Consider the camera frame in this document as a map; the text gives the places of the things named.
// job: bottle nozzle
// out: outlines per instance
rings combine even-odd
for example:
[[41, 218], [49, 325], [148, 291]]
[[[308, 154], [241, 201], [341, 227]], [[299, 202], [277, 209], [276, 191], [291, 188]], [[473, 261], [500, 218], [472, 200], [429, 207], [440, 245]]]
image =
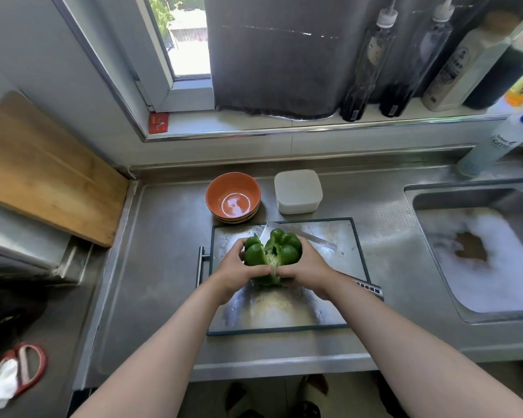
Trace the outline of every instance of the bottle nozzle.
[[390, 5], [389, 8], [388, 8], [388, 14], [389, 14], [389, 15], [393, 14], [393, 11], [394, 11], [394, 10], [393, 10], [393, 7], [395, 7], [395, 2], [396, 2], [396, 1], [397, 1], [397, 0], [391, 0], [391, 5]]
[[377, 17], [377, 25], [381, 28], [390, 28], [395, 24], [397, 20], [397, 10], [393, 7], [395, 6], [395, 1], [391, 1], [391, 5], [385, 9], [380, 10], [380, 15]]
[[444, 22], [451, 19], [451, 17], [453, 16], [453, 12], [455, 11], [455, 7], [451, 5], [452, 1], [453, 0], [446, 0], [445, 3], [439, 4], [436, 7], [436, 9], [434, 10], [434, 21]]

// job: kitchen sink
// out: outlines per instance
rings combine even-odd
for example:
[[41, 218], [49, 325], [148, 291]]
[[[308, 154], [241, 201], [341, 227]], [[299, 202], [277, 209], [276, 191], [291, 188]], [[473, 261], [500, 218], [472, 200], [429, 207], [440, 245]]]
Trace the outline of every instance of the kitchen sink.
[[523, 182], [405, 194], [461, 318], [523, 319]]

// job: wooden cutting board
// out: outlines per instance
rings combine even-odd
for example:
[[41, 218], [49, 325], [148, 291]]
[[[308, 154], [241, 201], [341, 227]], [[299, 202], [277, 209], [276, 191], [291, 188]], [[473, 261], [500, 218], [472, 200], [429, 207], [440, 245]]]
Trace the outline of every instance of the wooden cutting board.
[[21, 94], [0, 101], [0, 205], [111, 246], [128, 183]]

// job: window glass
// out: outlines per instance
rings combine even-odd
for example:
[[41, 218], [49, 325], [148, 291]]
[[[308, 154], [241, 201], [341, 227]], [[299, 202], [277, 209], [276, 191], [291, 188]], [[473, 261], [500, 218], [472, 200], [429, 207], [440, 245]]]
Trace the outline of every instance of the window glass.
[[175, 79], [209, 76], [203, 0], [149, 0]]

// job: green bell pepper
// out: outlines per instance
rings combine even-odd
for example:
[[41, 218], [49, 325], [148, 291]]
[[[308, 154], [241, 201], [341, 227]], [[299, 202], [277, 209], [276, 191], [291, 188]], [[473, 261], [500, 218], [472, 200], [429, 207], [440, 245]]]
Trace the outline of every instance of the green bell pepper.
[[271, 265], [272, 274], [256, 277], [253, 280], [261, 285], [279, 285], [290, 279], [281, 279], [275, 275], [275, 268], [280, 265], [295, 264], [302, 255], [302, 244], [294, 233], [285, 233], [281, 229], [273, 229], [269, 241], [262, 245], [258, 235], [254, 234], [244, 243], [244, 264]]

